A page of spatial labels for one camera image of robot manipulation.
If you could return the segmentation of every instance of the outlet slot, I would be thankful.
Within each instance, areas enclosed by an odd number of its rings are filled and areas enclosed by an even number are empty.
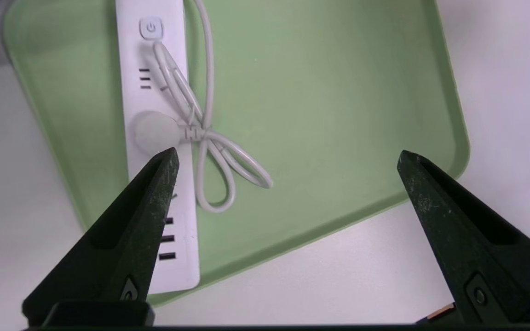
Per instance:
[[[164,235],[161,237],[161,243],[172,243],[175,241],[175,235]]]
[[[160,261],[173,260],[173,259],[175,259],[175,252],[158,254],[158,259]]]

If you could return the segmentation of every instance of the white surface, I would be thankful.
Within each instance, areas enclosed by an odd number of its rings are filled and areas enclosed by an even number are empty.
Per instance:
[[[124,104],[124,126],[126,128],[126,154],[128,175],[133,179],[154,155],[145,153],[136,143],[135,118],[146,111],[156,111],[184,123],[172,100],[161,92],[164,81],[160,78],[158,63],[154,58],[153,42],[143,39],[139,31],[141,21],[159,14],[159,22],[168,34],[162,42],[173,50],[173,57],[183,68],[187,68],[185,55],[185,21],[183,0],[118,0],[116,21],[120,48],[122,99]],[[143,81],[141,77],[150,77]],[[197,243],[196,193],[194,190],[193,156],[191,143],[177,146],[179,173],[171,200],[168,217],[173,224],[166,225],[163,235],[175,235],[175,241],[161,243],[158,253],[175,253],[171,260],[156,257],[153,279],[149,293],[182,291],[196,287],[200,282],[200,258]]]
[[[472,143],[461,183],[530,237],[530,0],[438,3]],[[25,326],[21,300],[80,236],[16,84],[0,57],[0,330]],[[413,322],[450,300],[405,204],[158,308],[156,323]]]

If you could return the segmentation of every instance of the white plug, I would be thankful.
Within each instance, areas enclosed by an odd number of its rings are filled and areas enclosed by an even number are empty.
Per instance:
[[[146,110],[138,113],[131,123],[136,145],[151,157],[179,146],[181,129],[173,117]]]

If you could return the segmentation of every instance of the power switch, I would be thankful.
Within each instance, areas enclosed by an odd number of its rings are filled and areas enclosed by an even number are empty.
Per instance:
[[[140,20],[140,34],[146,40],[162,39],[162,21],[159,17],[145,17]]]

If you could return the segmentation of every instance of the power cord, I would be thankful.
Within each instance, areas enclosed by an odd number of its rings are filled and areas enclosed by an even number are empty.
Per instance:
[[[202,111],[196,95],[185,77],[183,77],[181,70],[177,67],[167,47],[160,42],[155,42],[153,45],[154,55],[159,64],[162,76],[167,83],[167,86],[164,86],[161,90],[164,93],[169,92],[171,94],[187,125],[180,126],[171,117],[156,111],[147,111],[138,121],[135,128],[135,135],[137,143],[150,153],[163,151],[166,149],[165,147],[179,145],[182,141],[199,141],[200,152],[197,160],[196,199],[204,210],[209,212],[223,212],[234,203],[237,194],[231,168],[249,182],[263,188],[273,187],[273,179],[263,166],[238,144],[212,129],[214,105],[214,46],[212,28],[210,27],[208,12],[202,0],[194,0],[194,3],[202,19],[204,38],[206,40],[206,109]],[[229,189],[226,200],[222,205],[212,205],[208,202],[204,194],[204,172],[208,151],[210,151],[225,175],[226,184]],[[232,154],[235,154],[246,163],[248,168],[238,163]]]

